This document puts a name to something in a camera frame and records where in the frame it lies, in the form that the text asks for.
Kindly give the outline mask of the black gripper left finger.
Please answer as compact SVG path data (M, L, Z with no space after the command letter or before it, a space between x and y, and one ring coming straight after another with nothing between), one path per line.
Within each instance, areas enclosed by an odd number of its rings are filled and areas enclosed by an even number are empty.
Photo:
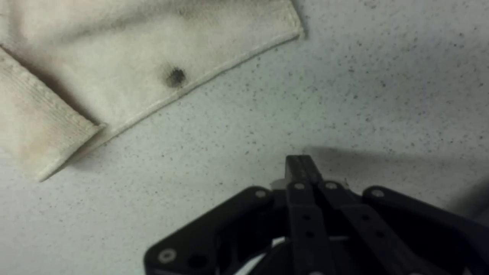
M286 159L285 187L250 187L159 240L146 275L325 275L329 240L309 156Z

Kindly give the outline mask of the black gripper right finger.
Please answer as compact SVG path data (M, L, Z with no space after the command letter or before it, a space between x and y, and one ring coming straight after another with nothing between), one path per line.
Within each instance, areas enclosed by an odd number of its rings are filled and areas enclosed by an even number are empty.
M489 228L384 187L318 187L325 275L489 275Z

